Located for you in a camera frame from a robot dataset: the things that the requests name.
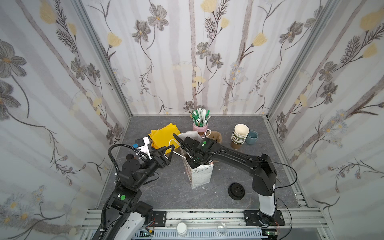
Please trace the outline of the white paper takeout bag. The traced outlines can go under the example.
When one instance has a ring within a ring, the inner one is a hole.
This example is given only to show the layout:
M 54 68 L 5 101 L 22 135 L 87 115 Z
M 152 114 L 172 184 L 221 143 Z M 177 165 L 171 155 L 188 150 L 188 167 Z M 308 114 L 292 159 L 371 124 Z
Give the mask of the white paper takeout bag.
M 199 143 L 202 140 L 206 140 L 205 136 L 202 138 L 197 131 L 189 131 L 182 134 L 173 134 L 173 136 L 179 137 L 181 140 L 186 140 L 186 137 L 190 137 L 192 140 L 196 140 Z M 214 169 L 214 163 L 209 162 L 198 167 L 192 167 L 193 161 L 190 155 L 183 149 L 180 149 L 180 153 L 176 153 L 181 156 L 186 173 L 191 183 L 191 187 L 197 188 L 202 185 L 208 184 L 211 180 L 211 176 Z

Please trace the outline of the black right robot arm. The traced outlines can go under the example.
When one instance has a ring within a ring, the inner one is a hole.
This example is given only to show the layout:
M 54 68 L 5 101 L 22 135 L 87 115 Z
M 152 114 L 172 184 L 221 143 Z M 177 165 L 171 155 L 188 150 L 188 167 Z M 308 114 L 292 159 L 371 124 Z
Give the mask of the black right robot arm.
M 218 161 L 248 173 L 253 178 L 252 189 L 259 196 L 256 226 L 267 228 L 275 222 L 277 170 L 274 166 L 275 162 L 268 155 L 243 154 L 224 147 L 212 139 L 198 141 L 190 137 L 182 139 L 176 134 L 173 136 L 179 142 L 181 149 L 189 156 L 187 162 L 192 169 L 210 161 Z

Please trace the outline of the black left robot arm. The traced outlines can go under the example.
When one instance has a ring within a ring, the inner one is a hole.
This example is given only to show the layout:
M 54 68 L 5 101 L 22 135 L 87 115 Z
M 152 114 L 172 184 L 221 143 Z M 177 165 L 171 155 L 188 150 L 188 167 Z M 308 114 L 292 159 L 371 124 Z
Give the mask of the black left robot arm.
M 140 163 L 133 155 L 127 155 L 127 160 L 119 168 L 112 154 L 117 147 L 128 148 L 146 160 Z M 126 144 L 115 144 L 108 149 L 108 156 L 116 169 L 117 182 L 102 208 L 101 223 L 93 240 L 131 240 L 142 227 L 149 234 L 154 234 L 156 221 L 162 219 L 154 216 L 151 205 L 140 201 L 140 188 L 158 169 L 171 163 L 174 150 L 175 146 L 170 145 L 146 154 Z

